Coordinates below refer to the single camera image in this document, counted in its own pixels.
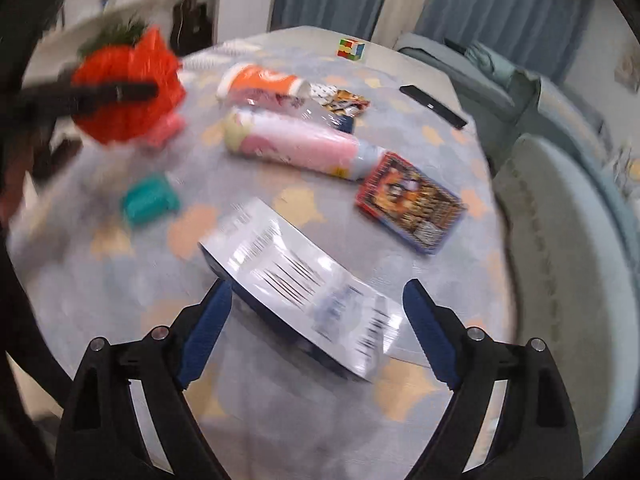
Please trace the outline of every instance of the rubik's cube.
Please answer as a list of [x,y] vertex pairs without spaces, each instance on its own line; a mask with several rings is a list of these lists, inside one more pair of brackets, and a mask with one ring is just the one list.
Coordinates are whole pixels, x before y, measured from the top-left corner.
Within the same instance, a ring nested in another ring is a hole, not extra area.
[[338,47],[338,56],[358,61],[364,52],[364,42],[352,40],[351,38],[342,38]]

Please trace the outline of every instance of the teal container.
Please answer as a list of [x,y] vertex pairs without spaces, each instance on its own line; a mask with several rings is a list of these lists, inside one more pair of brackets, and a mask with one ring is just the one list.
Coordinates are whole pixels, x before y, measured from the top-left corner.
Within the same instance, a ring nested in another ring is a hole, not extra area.
[[132,227],[147,224],[180,209],[180,200],[162,174],[149,176],[127,191],[120,203],[122,216]]

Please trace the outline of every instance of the orange cup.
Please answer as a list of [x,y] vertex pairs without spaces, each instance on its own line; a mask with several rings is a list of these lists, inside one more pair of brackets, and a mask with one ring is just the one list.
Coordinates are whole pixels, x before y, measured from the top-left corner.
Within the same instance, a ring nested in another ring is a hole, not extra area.
[[222,76],[216,94],[223,99],[232,90],[246,88],[258,88],[293,97],[308,97],[310,85],[297,75],[274,72],[253,63],[238,63]]

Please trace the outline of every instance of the red bag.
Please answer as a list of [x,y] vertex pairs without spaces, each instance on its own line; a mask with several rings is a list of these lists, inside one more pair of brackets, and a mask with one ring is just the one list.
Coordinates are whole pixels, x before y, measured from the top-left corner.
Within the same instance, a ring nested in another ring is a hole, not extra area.
[[150,28],[135,47],[107,46],[94,52],[78,68],[73,84],[100,84],[109,81],[150,81],[158,84],[158,97],[143,103],[114,103],[99,108],[91,116],[74,117],[74,122],[101,144],[126,142],[148,132],[171,112],[186,92],[177,70],[180,62],[157,28]]

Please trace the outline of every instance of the metal screw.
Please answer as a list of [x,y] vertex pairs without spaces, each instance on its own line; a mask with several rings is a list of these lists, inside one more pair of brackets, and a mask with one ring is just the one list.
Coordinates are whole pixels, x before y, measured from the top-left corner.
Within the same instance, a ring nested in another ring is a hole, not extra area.
[[151,331],[151,337],[156,341],[162,341],[169,335],[169,329],[165,326],[156,326]]
[[91,339],[89,343],[89,348],[94,352],[99,352],[104,348],[104,339],[101,337],[96,337],[95,339]]
[[544,352],[546,348],[546,344],[544,341],[542,341],[542,339],[535,338],[531,340],[531,347],[536,352]]
[[471,327],[466,331],[466,334],[470,339],[473,339],[474,341],[482,341],[482,339],[484,339],[484,330],[478,328],[477,326]]

